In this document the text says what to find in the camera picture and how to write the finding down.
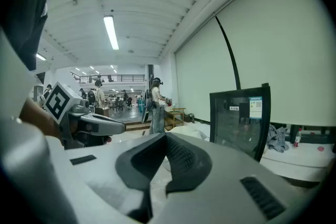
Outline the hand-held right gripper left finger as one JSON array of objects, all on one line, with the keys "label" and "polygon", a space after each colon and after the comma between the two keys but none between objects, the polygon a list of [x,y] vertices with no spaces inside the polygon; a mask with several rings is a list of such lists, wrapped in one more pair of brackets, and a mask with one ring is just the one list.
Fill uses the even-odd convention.
[{"label": "hand-held right gripper left finger", "polygon": [[128,188],[115,169],[123,152],[150,140],[143,136],[104,146],[65,150],[58,139],[48,138],[57,178],[73,207],[77,224],[136,224],[127,216],[140,197]]}]

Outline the white beanbag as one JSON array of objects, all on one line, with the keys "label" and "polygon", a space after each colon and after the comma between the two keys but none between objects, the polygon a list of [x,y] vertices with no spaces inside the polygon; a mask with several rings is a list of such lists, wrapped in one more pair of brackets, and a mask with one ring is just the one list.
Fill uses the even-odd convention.
[{"label": "white beanbag", "polygon": [[191,136],[208,142],[210,141],[210,126],[207,124],[191,123],[183,126],[176,126],[172,128],[170,132]]}]

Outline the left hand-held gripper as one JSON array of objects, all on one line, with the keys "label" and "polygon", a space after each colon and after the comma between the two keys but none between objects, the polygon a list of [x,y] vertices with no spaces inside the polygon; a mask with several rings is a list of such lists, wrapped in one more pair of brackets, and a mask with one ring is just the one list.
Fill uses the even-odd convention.
[{"label": "left hand-held gripper", "polygon": [[67,85],[56,82],[44,103],[56,122],[66,150],[105,145],[110,136],[125,132],[125,124],[95,114],[95,108]]}]

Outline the black window post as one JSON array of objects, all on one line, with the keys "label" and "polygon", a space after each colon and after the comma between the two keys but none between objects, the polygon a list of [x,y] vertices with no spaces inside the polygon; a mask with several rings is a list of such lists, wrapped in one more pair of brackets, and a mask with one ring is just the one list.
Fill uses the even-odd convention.
[{"label": "black window post", "polygon": [[235,77],[236,90],[240,90],[241,89],[240,77],[239,77],[239,72],[238,72],[238,68],[237,68],[237,64],[236,64],[236,60],[235,60],[235,56],[234,56],[232,47],[231,47],[229,39],[228,39],[228,37],[227,37],[227,35],[224,31],[224,28],[221,25],[221,22],[219,21],[219,19],[216,15],[214,17],[215,17],[215,19],[216,19],[216,21],[217,21],[217,23],[218,23],[218,25],[221,29],[221,32],[224,36],[225,43],[226,43],[226,46],[227,46],[227,49],[228,49],[228,52],[229,52],[229,56],[230,56],[230,59],[231,59],[231,62],[232,62],[234,77]]}]

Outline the grey crumpled cloth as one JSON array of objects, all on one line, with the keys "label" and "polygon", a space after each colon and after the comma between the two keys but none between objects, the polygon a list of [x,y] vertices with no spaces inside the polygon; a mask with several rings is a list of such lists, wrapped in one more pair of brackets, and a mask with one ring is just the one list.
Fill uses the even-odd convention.
[{"label": "grey crumpled cloth", "polygon": [[286,127],[276,128],[272,124],[269,125],[269,131],[266,140],[266,146],[268,149],[273,149],[277,152],[284,153],[289,149],[286,144]]}]

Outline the wooden shelf rack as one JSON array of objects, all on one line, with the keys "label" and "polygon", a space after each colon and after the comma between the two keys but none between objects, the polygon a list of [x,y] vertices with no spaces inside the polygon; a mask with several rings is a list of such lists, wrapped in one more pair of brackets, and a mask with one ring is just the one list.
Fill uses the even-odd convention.
[{"label": "wooden shelf rack", "polygon": [[171,111],[165,112],[164,127],[167,131],[184,125],[185,108],[172,108]]}]

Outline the person's left forearm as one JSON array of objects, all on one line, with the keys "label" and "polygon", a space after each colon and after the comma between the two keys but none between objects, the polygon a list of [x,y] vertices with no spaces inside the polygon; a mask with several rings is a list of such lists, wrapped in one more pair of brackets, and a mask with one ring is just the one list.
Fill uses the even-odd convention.
[{"label": "person's left forearm", "polygon": [[40,108],[32,98],[28,97],[20,112],[19,118],[25,122],[38,127],[45,136],[53,136],[64,145],[58,124],[42,108]]}]

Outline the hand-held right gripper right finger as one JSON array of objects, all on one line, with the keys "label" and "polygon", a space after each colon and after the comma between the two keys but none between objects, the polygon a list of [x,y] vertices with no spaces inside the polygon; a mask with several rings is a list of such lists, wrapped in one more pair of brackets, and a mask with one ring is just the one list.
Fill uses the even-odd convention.
[{"label": "hand-held right gripper right finger", "polygon": [[[298,190],[241,151],[182,134],[177,137],[206,151],[212,169],[194,190],[168,194],[154,224],[291,224],[317,193],[317,187]],[[256,178],[284,212],[267,220],[241,183],[246,177]]]}]

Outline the plastic bottle with red label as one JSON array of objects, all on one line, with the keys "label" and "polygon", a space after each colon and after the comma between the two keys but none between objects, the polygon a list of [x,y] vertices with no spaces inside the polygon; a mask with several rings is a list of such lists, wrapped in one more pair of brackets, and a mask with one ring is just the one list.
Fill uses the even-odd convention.
[{"label": "plastic bottle with red label", "polygon": [[300,140],[301,140],[301,136],[302,136],[301,132],[302,132],[302,128],[299,128],[298,132],[296,134],[296,137],[295,137],[295,141],[293,143],[294,147],[298,147],[299,146],[299,143],[300,143]]}]

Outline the black balcony railing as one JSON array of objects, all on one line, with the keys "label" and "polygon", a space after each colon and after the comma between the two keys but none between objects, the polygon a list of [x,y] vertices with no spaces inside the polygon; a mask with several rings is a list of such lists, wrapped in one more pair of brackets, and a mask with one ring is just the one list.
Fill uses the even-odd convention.
[{"label": "black balcony railing", "polygon": [[112,82],[112,83],[122,83],[122,82],[144,82],[144,74],[96,74],[96,75],[85,75],[79,76],[76,73],[71,72],[73,78],[80,84],[94,83],[97,80],[101,82]]}]

